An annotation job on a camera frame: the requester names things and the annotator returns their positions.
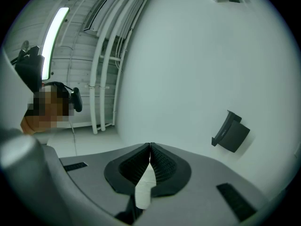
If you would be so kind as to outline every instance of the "neck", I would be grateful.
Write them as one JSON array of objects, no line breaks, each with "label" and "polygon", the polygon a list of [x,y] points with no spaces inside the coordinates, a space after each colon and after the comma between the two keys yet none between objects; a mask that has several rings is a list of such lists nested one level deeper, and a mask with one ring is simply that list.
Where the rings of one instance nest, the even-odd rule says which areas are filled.
[{"label": "neck", "polygon": [[26,117],[23,117],[21,121],[21,128],[24,132],[24,134],[32,135],[35,133],[35,131],[30,127]]}]

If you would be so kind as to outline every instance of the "black headset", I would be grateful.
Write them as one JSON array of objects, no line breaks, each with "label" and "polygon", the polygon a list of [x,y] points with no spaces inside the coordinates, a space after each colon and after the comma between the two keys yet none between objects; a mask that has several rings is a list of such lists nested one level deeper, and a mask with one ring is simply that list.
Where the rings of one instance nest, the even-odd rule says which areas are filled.
[{"label": "black headset", "polygon": [[74,104],[74,109],[77,112],[81,112],[81,110],[83,108],[83,103],[81,101],[79,88],[74,87],[73,89],[71,89],[70,87],[64,85],[63,83],[56,82],[56,81],[45,83],[44,86],[47,86],[47,85],[57,86],[61,90],[63,90],[64,88],[67,88],[67,89],[71,90],[71,102]]}]

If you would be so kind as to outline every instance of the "fluorescent light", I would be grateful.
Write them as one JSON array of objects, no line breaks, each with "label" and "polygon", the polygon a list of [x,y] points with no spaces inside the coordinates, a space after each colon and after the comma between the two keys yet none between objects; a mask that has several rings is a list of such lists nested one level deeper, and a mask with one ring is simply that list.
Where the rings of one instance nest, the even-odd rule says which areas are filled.
[{"label": "fluorescent light", "polygon": [[52,20],[52,23],[47,32],[47,36],[44,42],[42,56],[44,59],[43,64],[43,72],[42,72],[42,80],[49,79],[49,66],[52,55],[52,50],[54,47],[54,43],[58,34],[58,31],[65,19],[67,13],[69,12],[69,8],[60,8],[55,15],[55,18]]}]

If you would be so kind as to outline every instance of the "gray surface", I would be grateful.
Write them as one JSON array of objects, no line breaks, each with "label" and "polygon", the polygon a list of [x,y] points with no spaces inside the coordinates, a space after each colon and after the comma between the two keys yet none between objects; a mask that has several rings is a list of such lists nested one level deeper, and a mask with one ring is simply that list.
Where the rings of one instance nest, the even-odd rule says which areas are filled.
[{"label": "gray surface", "polygon": [[231,183],[257,210],[267,203],[267,199],[255,186],[219,161],[175,147],[158,145],[185,159],[191,166],[191,178],[176,195],[151,199],[149,208],[134,225],[239,224],[239,220],[216,189],[217,185],[223,183]]},{"label": "gray surface", "polygon": [[122,226],[123,222],[115,219],[106,211],[102,210],[89,200],[73,183],[66,171],[63,169],[55,150],[50,146],[43,146],[45,158],[48,163],[53,182],[68,207],[72,225],[74,226]]},{"label": "gray surface", "polygon": [[64,166],[85,162],[88,166],[69,171],[68,174],[81,191],[99,207],[115,216],[125,211],[129,196],[116,193],[104,177],[104,168],[111,161],[142,146],[133,145],[122,149],[92,155],[61,158]]}]

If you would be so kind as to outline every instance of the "wall-mounted device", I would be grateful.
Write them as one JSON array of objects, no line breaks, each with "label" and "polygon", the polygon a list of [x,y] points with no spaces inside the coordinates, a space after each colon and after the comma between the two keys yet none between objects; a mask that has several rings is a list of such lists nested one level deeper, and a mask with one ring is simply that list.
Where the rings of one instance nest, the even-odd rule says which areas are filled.
[{"label": "wall-mounted device", "polygon": [[212,138],[211,145],[219,144],[234,153],[243,143],[250,129],[240,124],[241,117],[231,111],[228,112],[229,114],[221,129],[215,138]]}]

